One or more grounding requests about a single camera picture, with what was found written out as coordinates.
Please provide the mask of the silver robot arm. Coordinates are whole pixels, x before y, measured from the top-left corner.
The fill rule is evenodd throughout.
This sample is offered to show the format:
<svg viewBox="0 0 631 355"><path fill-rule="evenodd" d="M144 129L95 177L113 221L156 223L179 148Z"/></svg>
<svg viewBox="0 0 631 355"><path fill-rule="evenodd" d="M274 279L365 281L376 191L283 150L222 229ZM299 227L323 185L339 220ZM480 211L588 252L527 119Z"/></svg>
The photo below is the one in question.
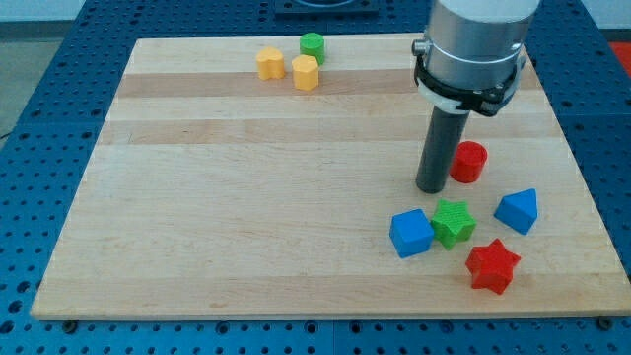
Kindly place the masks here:
<svg viewBox="0 0 631 355"><path fill-rule="evenodd" d="M539 0L435 0L412 43L418 92L439 112L494 116L513 98Z"/></svg>

